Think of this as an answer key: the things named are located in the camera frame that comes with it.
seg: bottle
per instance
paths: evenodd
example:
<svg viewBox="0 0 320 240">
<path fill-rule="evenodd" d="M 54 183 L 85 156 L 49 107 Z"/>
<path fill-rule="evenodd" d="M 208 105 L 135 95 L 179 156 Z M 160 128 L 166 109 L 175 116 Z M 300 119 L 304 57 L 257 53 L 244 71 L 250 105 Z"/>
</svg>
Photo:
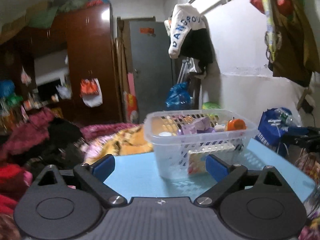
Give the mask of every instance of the bottle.
<svg viewBox="0 0 320 240">
<path fill-rule="evenodd" d="M 275 113 L 277 114 L 277 117 L 287 126 L 299 126 L 298 121 L 283 108 L 277 108 Z"/>
</svg>

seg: clear plastic basket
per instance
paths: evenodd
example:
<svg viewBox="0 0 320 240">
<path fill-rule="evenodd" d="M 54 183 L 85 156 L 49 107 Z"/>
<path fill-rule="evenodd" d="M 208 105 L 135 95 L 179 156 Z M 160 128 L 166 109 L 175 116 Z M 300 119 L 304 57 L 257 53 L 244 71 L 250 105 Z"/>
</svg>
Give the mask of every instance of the clear plastic basket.
<svg viewBox="0 0 320 240">
<path fill-rule="evenodd" d="M 194 119 L 205 116 L 210 117 L 212 126 L 216 122 L 226 124 L 233 118 L 242 119 L 247 129 L 159 136 L 161 132 L 168 131 L 170 127 L 173 127 L 174 131 L 175 126 L 180 128 L 182 124 L 191 123 Z M 159 174 L 165 179 L 183 179 L 189 175 L 205 172 L 205 159 L 210 153 L 221 155 L 241 151 L 246 147 L 250 138 L 258 133 L 258 127 L 253 122 L 223 109 L 155 112 L 147 115 L 144 128 L 145 139 L 153 144 Z"/>
</svg>

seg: light blue tabletop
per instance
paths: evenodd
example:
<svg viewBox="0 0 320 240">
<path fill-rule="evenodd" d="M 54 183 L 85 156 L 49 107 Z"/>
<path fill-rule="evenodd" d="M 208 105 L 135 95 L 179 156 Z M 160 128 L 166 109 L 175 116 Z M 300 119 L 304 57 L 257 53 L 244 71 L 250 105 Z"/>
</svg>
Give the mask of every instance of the light blue tabletop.
<svg viewBox="0 0 320 240">
<path fill-rule="evenodd" d="M 182 196 L 188 196 L 193 201 L 216 184 L 209 174 L 179 181 L 162 179 L 158 174 L 154 153 L 118 156 L 115 159 L 115 171 L 106 179 L 105 184 L 128 201 L 132 197 Z M 224 161 L 229 164 L 241 163 L 252 170 L 261 170 L 265 165 L 275 166 L 302 202 L 315 188 L 312 179 L 254 139 L 251 139 L 247 148 L 241 153 L 235 152 L 232 158 Z"/>
</svg>

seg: white wall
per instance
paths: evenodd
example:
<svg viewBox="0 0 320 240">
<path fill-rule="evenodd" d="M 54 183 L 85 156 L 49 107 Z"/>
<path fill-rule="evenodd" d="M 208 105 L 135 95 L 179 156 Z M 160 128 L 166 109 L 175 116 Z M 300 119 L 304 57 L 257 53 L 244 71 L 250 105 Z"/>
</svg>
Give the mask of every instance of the white wall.
<svg viewBox="0 0 320 240">
<path fill-rule="evenodd" d="M 37 86 L 57 79 L 64 83 L 64 75 L 69 73 L 69 66 L 64 62 L 66 55 L 65 49 L 35 59 Z"/>
<path fill-rule="evenodd" d="M 164 14 L 169 16 L 176 3 L 188 0 L 164 0 Z M 202 0 L 194 4 L 200 12 L 207 11 L 204 16 L 208 21 L 209 33 L 214 46 L 216 60 L 208 68 L 208 76 L 202 82 L 203 102 L 217 102 L 221 107 L 233 110 L 252 121 L 259 123 L 261 114 L 268 108 L 285 106 L 295 116 L 297 102 L 303 88 L 285 78 L 274 78 L 272 72 L 265 68 L 266 17 L 254 8 L 249 0 L 233 0 L 219 5 L 219 0 Z M 319 0 L 306 0 L 306 12 L 310 24 L 316 32 L 318 48 L 320 48 Z M 319 98 L 320 87 L 313 84 L 313 97 Z M 314 111 L 317 125 L 320 126 L 320 100 L 316 100 Z M 313 125 L 311 116 L 301 113 L 305 125 Z"/>
<path fill-rule="evenodd" d="M 113 10 L 114 37 L 117 37 L 117 17 L 122 19 L 156 17 L 157 22 L 163 22 L 163 0 L 110 0 Z"/>
</svg>

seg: gray door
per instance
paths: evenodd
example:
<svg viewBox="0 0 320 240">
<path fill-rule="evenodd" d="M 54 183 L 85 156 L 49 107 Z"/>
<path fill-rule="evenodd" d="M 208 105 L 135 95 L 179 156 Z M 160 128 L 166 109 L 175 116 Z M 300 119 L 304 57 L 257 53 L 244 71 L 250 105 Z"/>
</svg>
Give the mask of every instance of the gray door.
<svg viewBox="0 0 320 240">
<path fill-rule="evenodd" d="M 139 121 L 143 122 L 147 114 L 165 110 L 173 86 L 170 38 L 163 23 L 142 21 L 130 22 L 130 38 Z"/>
</svg>

